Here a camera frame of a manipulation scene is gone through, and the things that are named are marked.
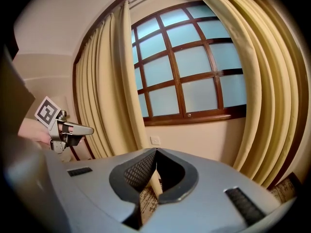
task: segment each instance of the wooden window frame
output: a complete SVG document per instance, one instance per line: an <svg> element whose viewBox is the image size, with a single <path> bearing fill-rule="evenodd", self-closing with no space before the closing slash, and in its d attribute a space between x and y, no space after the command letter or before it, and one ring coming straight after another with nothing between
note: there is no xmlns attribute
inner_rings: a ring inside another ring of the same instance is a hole
<svg viewBox="0 0 311 233"><path fill-rule="evenodd" d="M240 118L246 116L246 105L240 105L240 106L234 106L229 108L224 108L224 100L223 100L223 93L222 93L222 87L220 83L220 77L225 75L233 75L233 74L243 74L243 70L241 68L237 69L228 69L228 70L218 70L216 66L216 62L214 60L212 51L210 49L211 44L217 44L217 43L227 43L232 42L231 38L214 38L214 39L206 39L203 31L198 25L198 22L201 21L211 21L211 20L219 20L217 17L202 17L202 18L193 18L191 13L186 9L189 7L197 6L197 5L205 5L203 1L195 1L195 2L186 2L178 5L174 5L168 8L165 8L163 10L157 11L138 22L134 23L132 25L132 30L134 30L135 35L135 42L132 44L132 47L136 46L137 49L137 55L138 55L138 62L134 64L134 68L139 68L140 70L140 76L142 81L142 89L138 90L138 94L144 94L147 110L148 110L148 117L144 117L144 123L145 126L157 126L157 125L176 125L176 124L191 124L191 123L200 123L200 122L212 122L212 121L220 121L220 120L228 120L233 118ZM176 10L176 9L182 9L186 15L189 17L189 20L181 21L178 23L174 23L168 26L164 26L163 22L160 18L161 14ZM137 33L137 26L143 24L144 22L156 18L160 29L142 37L141 39L138 38ZM167 34L167 30L181 26L186 24L192 24L195 29L197 30L201 40L189 42L183 45L179 45L176 47L172 47L169 36ZM161 51L159 53L156 53L152 56L149 56L145 59L142 59L141 52L140 52L140 46L139 44L157 34L162 34L164 43L166 46L166 50ZM177 67L177 62L175 59L174 52L179 50L184 50L196 46L203 46L211 66L212 71L211 72L205 72L205 73L199 73L190 75L187 77L179 77L179 71ZM147 86L146 79L145 79L145 73L143 65L153 61L155 59L158 59L160 57L163 57L167 55L171 64L172 68L172 74L173 74L173 80L166 81L163 83L158 83L155 85ZM217 93L217 103L218 108L215 110L208 110L208 111L199 111L199 112L190 112L186 113L186 105L184 100L184 95L182 91L182 83L190 82L190 81L196 81L196 80L202 80L206 78L213 78ZM174 115L166 115L166 116L153 116L152 108L151 108L151 102L149 97L149 92L158 90L161 88L165 88L168 86L175 86L176 88L176 94L177 94L177 101L178 101L178 107L179 107L179 114Z"/></svg>

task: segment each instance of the window sill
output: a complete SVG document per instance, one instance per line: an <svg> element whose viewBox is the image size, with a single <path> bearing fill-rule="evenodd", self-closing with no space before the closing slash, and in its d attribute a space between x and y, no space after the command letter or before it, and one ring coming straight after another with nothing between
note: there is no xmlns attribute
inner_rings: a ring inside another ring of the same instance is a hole
<svg viewBox="0 0 311 233"><path fill-rule="evenodd" d="M145 126L168 126L168 125L183 125L193 123L205 123L205 122L216 122L223 120L230 120L236 118L246 117L246 112L235 113L235 114L224 114L216 116L205 116L197 118L181 118L181 119L168 119L162 121L144 121Z"/></svg>

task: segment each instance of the window mullion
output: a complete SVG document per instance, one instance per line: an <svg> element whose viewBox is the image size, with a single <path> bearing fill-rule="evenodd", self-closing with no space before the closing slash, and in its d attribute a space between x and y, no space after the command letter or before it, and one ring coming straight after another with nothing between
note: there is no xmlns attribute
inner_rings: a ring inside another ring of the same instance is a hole
<svg viewBox="0 0 311 233"><path fill-rule="evenodd" d="M142 82L142 89L145 94L145 99L146 99L146 105L147 105L147 111L149 118L153 117L152 109L151 109L151 103L150 103L150 98L149 98L149 93L147 92L147 83L146 83L146 78L145 78L145 72L142 64L142 58L141 58L141 53L140 53L140 46L138 42L138 34L137 34L137 28L134 28L134 35L135 35L135 42L136 42L136 49L137 49L137 57L138 57L138 65L139 65L139 71L140 71L140 76L141 76L141 82Z"/></svg>
<svg viewBox="0 0 311 233"><path fill-rule="evenodd" d="M163 39L164 39L164 43L165 43L166 49L168 51L168 56L169 56L169 60L170 60L171 68L172 68L174 82L175 82L175 88L176 88L176 92L177 92L179 113L181 115L183 115L183 117L184 117L185 113L186 113L186 105L185 105L185 100L184 100L184 94L183 94L182 88L181 88L179 72L178 72L178 68L177 68L177 62L175 59L174 52L172 50L172 45L171 45L169 36L165 30L165 27L163 25L163 22L162 22L159 14L156 15L156 19L157 19L157 22L158 22L159 27L161 29Z"/></svg>
<svg viewBox="0 0 311 233"><path fill-rule="evenodd" d="M205 35L204 35L203 31L201 30L199 24L193 18L191 13L185 7L183 7L182 9L186 13L186 15L189 17L189 19L192 20L192 23L193 23L195 29L197 30L199 36L201 37L201 40L204 42L203 45L204 45L205 51L206 51L206 53L208 55L208 59L209 59L212 71L217 73L216 62L215 62L215 59L213 57L212 51L211 51L211 49L209 47L209 44L206 41L206 38L205 38ZM218 74L216 74L215 77L214 77L214 83L215 83L216 92L217 92L218 109L223 109L224 108L224 99L223 99L222 86L220 84L220 78L219 78Z"/></svg>

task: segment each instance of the mesh grille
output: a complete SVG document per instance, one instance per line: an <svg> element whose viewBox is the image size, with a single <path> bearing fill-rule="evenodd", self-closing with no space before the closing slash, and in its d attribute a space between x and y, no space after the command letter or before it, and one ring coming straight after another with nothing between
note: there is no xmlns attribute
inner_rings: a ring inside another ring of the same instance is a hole
<svg viewBox="0 0 311 233"><path fill-rule="evenodd" d="M126 182L138 192L145 188L156 168L155 154L152 152L124 172Z"/></svg>

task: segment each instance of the black vent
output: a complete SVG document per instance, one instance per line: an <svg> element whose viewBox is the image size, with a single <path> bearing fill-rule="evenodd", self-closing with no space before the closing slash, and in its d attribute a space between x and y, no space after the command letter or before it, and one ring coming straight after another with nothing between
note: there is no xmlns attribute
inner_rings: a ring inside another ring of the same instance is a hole
<svg viewBox="0 0 311 233"><path fill-rule="evenodd" d="M83 167L83 168L79 168L79 169L69 170L67 172L71 177L73 177L73 176L81 175L84 173L89 173L91 171L93 171L93 170L90 169L89 167Z"/></svg>
<svg viewBox="0 0 311 233"><path fill-rule="evenodd" d="M225 193L248 226L257 223L265 217L265 214L238 187L228 189Z"/></svg>

